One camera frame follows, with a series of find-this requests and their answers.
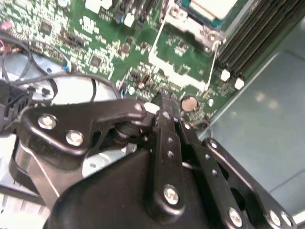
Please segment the black plastic bracket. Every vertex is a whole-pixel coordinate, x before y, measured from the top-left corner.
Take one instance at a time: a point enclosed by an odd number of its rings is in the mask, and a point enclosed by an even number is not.
[[[38,119],[43,115],[53,117],[56,127],[42,128]],[[17,134],[24,147],[52,165],[67,170],[77,169],[92,146],[94,129],[107,133],[115,123],[142,120],[145,116],[143,105],[130,99],[37,107],[24,112]],[[83,140],[80,146],[67,142],[66,135],[70,130],[81,133]]]
[[[176,97],[161,90],[152,102],[160,110],[153,127],[156,144],[149,164],[146,206],[154,220],[168,224],[175,222],[185,210],[180,139],[175,131],[175,106],[171,105]]]
[[[203,146],[210,149],[226,174],[226,180],[239,208],[255,228],[296,228],[293,218],[285,209],[219,144],[206,138]]]
[[[32,95],[25,89],[0,80],[0,132],[12,125],[23,108],[31,103]]]

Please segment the mounting hole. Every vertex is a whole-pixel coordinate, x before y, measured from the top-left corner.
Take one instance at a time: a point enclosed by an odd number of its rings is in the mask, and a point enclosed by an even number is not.
[[[91,168],[96,168],[96,164],[90,163],[90,167],[91,167]]]
[[[212,174],[214,177],[218,177],[218,172],[215,169],[212,170]]]
[[[173,154],[173,152],[172,151],[168,151],[167,152],[167,156],[169,157],[169,158],[173,158],[175,155]]]

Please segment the screw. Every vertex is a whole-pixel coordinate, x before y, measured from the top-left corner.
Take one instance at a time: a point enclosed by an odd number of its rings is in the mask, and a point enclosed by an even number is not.
[[[270,218],[271,218],[272,222],[279,227],[281,225],[280,218],[276,215],[276,213],[274,211],[270,210],[269,214],[270,214]]]
[[[228,214],[235,226],[240,228],[243,225],[242,218],[234,208],[229,208]]]
[[[177,190],[175,189],[174,186],[167,185],[164,188],[163,194],[168,203],[170,203],[172,205],[175,205],[178,203],[179,196],[178,196]]]
[[[211,146],[216,149],[217,148],[217,144],[214,140],[210,140]]]
[[[218,172],[215,169],[212,170],[212,174],[213,174],[214,177],[218,176]]]
[[[286,223],[288,226],[292,227],[292,222],[290,221],[290,219],[288,218],[288,216],[286,215],[286,213],[281,212],[281,216],[282,216],[283,220],[285,221],[285,223]]]
[[[211,49],[209,49],[208,47],[204,47],[204,49],[203,49],[205,52],[207,52],[207,53],[210,53],[211,52]]]
[[[177,7],[172,7],[171,8],[171,15],[173,17],[176,17],[178,15],[179,9]]]
[[[174,157],[174,154],[173,154],[172,151],[168,151],[168,152],[167,152],[167,156],[168,156],[169,158],[173,158],[173,157]]]
[[[140,104],[135,104],[135,105],[134,105],[134,108],[135,108],[137,111],[142,111],[142,110],[143,110],[143,108],[142,108],[142,106],[141,106]]]
[[[66,135],[67,142],[72,146],[80,146],[84,141],[81,132],[77,130],[70,130]]]
[[[170,119],[170,115],[166,111],[164,111],[162,114],[165,118]]]
[[[44,114],[38,119],[38,125],[47,130],[51,130],[56,126],[55,117],[49,114]]]
[[[215,39],[216,39],[216,37],[215,37],[214,34],[210,34],[210,35],[209,35],[209,40],[210,40],[210,41],[213,42],[213,41],[215,41]]]
[[[209,107],[212,107],[212,106],[213,106],[213,104],[214,104],[214,100],[213,100],[213,99],[209,99],[209,101],[208,101],[208,105],[209,105]]]

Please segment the wire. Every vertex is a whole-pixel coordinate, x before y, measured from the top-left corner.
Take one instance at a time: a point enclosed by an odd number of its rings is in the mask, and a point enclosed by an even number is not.
[[[83,74],[83,73],[73,73],[73,74],[62,74],[62,73],[55,73],[52,75],[46,75],[46,76],[41,76],[41,77],[37,77],[37,78],[32,78],[32,79],[26,79],[26,80],[22,80],[22,81],[18,81],[18,82],[12,82],[11,84],[15,85],[15,86],[20,86],[20,85],[25,85],[25,84],[30,84],[30,83],[37,83],[40,81],[44,81],[44,80],[49,80],[49,79],[55,79],[55,78],[60,78],[60,77],[71,77],[71,76],[78,76],[78,77],[83,77],[83,78],[89,78],[92,80],[96,80],[98,82],[101,82],[107,86],[109,86],[110,88],[113,89],[113,92],[115,94],[115,97],[117,99],[122,99],[121,98],[121,94],[119,92],[119,90],[116,88],[115,84],[105,78],[102,78],[98,75],[94,75],[94,74]]]
[[[200,124],[206,124],[207,127],[208,127],[209,130],[210,130],[210,137],[213,137],[213,130],[212,130],[212,128],[211,128],[210,122],[209,122],[208,120],[206,120],[206,119],[202,119],[202,120],[200,120],[200,121],[197,121],[197,122],[192,123],[193,126],[197,126],[197,125],[200,125]]]
[[[5,48],[3,40],[0,40],[1,48]]]
[[[214,54],[214,58],[213,58],[213,62],[212,62],[211,70],[210,70],[209,80],[208,80],[208,83],[205,85],[205,88],[204,88],[205,91],[209,90],[209,86],[210,86],[211,78],[212,78],[212,73],[213,73],[213,70],[214,70],[214,64],[215,64],[215,61],[216,61],[217,50],[218,50],[218,46],[220,44],[221,44],[221,41],[216,40],[214,42],[213,46],[212,46],[212,51],[215,51],[215,54]]]
[[[93,103],[94,99],[95,99],[95,96],[96,96],[96,82],[93,79],[91,79],[91,81],[92,81],[93,93],[92,93],[92,97],[91,97],[90,103]]]
[[[65,54],[63,54],[62,51],[60,51],[60,50],[59,50],[58,48],[56,48],[55,46],[50,45],[50,44],[48,44],[48,43],[46,43],[46,42],[39,41],[39,40],[37,40],[37,39],[24,40],[24,42],[28,42],[28,43],[30,43],[30,42],[31,42],[31,43],[32,43],[32,42],[37,42],[37,43],[41,43],[41,44],[44,44],[44,45],[50,47],[51,49],[55,50],[55,51],[58,52],[59,55],[65,60],[65,62],[66,62],[65,66],[67,67],[67,69],[65,69],[65,70],[67,70],[69,73],[71,72],[71,70],[72,70],[72,63],[71,63],[71,61],[65,56]]]

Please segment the red wire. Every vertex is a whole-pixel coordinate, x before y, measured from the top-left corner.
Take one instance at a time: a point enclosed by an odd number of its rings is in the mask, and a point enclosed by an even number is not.
[[[0,40],[0,43],[1,43],[2,47],[4,47],[4,42],[2,40]]]

